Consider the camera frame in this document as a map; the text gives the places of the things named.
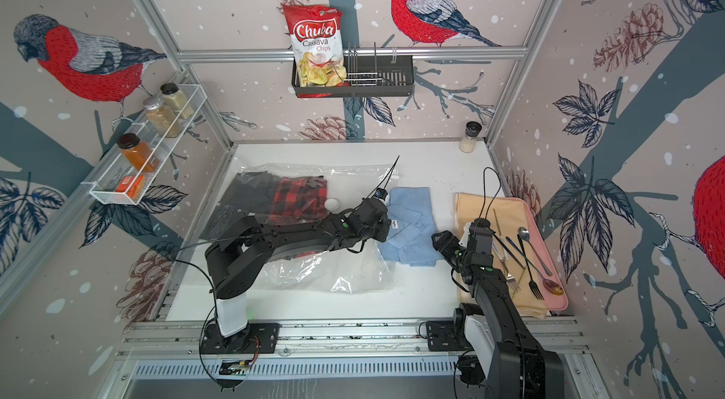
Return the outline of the light blue cloth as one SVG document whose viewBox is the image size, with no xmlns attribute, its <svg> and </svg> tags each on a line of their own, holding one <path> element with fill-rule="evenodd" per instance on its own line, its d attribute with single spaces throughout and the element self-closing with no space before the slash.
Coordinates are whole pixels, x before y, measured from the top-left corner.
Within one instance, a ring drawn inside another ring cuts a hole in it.
<svg viewBox="0 0 725 399">
<path fill-rule="evenodd" d="M 386 242 L 379 244 L 383 259 L 411 267 L 434 267 L 441 255 L 432 246 L 432 236 L 437 228 L 430 189 L 392 189 L 387 208 L 391 228 Z"/>
</svg>

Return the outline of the red black plaid shirt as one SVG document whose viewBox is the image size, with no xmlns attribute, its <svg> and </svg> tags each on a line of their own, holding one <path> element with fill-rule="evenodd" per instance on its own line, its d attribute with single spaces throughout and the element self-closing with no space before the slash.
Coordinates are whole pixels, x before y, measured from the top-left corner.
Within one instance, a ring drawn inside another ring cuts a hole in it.
<svg viewBox="0 0 725 399">
<path fill-rule="evenodd" d="M 274 193 L 267 224 L 313 223 L 328 215 L 328 181 L 324 176 L 283 177 Z"/>
</svg>

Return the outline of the clear plastic vacuum bag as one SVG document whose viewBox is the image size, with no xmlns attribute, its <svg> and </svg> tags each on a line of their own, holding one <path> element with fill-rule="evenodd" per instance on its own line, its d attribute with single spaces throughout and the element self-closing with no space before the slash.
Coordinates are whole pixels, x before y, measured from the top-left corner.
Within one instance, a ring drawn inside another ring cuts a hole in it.
<svg viewBox="0 0 725 399">
<path fill-rule="evenodd" d="M 325 206 L 325 175 L 237 174 L 201 235 L 211 244 L 205 259 L 215 295 L 231 299 L 247 292 L 270 261 L 387 240 L 392 221 L 386 188 L 393 175 L 385 170 L 356 206 L 333 212 Z"/>
</svg>

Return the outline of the grey pinstriped shirt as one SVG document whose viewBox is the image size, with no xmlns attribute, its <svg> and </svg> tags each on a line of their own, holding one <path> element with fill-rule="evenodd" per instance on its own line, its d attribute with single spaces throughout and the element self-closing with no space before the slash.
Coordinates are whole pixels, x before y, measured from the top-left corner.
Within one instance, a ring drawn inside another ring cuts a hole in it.
<svg viewBox="0 0 725 399">
<path fill-rule="evenodd" d="M 200 238 L 216 240 L 248 215 L 269 216 L 280 182 L 279 176 L 269 172 L 236 174 L 215 206 Z"/>
</svg>

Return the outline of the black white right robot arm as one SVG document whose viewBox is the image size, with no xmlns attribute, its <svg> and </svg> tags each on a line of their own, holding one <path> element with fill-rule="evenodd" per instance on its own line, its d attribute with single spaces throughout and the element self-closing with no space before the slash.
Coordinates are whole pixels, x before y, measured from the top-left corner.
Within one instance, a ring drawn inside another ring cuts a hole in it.
<svg viewBox="0 0 725 399">
<path fill-rule="evenodd" d="M 435 251 L 460 274 L 481 309 L 463 318 L 464 338 L 483 372 L 477 383 L 485 398 L 563 398 L 564 363 L 521 318 L 504 273 L 494 267 L 494 236 L 486 219 L 471 223 L 465 246 L 449 231 L 432 235 Z"/>
</svg>

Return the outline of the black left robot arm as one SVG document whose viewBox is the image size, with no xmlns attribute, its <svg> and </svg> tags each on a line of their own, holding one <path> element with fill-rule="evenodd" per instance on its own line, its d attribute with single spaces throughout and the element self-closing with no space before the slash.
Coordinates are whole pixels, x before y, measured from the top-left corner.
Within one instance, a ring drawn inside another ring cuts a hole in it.
<svg viewBox="0 0 725 399">
<path fill-rule="evenodd" d="M 262 224 L 253 216 L 244 217 L 205 252 L 215 298 L 213 323 L 220 336 L 227 339 L 247 330 L 245 294 L 266 263 L 350 250 L 368 240 L 384 242 L 390 227 L 387 206 L 376 197 L 314 223 Z"/>
</svg>

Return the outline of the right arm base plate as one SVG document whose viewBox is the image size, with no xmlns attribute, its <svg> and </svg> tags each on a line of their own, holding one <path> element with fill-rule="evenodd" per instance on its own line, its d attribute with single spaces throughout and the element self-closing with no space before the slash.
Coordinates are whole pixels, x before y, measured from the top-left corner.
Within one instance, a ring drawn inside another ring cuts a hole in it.
<svg viewBox="0 0 725 399">
<path fill-rule="evenodd" d="M 462 352 L 471 349 L 462 329 L 453 319 L 426 321 L 421 327 L 421 336 L 426 340 L 430 352 Z"/>
</svg>

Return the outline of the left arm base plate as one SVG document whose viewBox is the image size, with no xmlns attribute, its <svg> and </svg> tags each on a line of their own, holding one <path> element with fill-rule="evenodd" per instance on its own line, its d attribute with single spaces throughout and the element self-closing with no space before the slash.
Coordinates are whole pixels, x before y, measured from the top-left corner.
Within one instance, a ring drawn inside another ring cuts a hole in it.
<svg viewBox="0 0 725 399">
<path fill-rule="evenodd" d="M 200 337 L 201 355 L 267 355 L 276 350 L 279 323 L 249 323 L 241 332 L 223 337 L 216 321 L 207 323 Z"/>
</svg>

